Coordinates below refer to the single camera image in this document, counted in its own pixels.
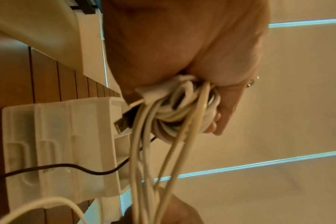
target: wooden surface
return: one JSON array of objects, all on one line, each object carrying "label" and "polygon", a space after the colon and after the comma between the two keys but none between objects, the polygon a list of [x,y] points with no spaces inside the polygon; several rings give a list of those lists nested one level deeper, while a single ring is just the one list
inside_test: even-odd
[{"label": "wooden surface", "polygon": [[[119,96],[73,69],[0,32],[0,175],[4,173],[1,111],[7,106],[87,97]],[[83,211],[93,200],[79,204]],[[0,181],[0,218],[9,212],[5,181]],[[12,223],[76,224],[66,206],[32,210]]]}]

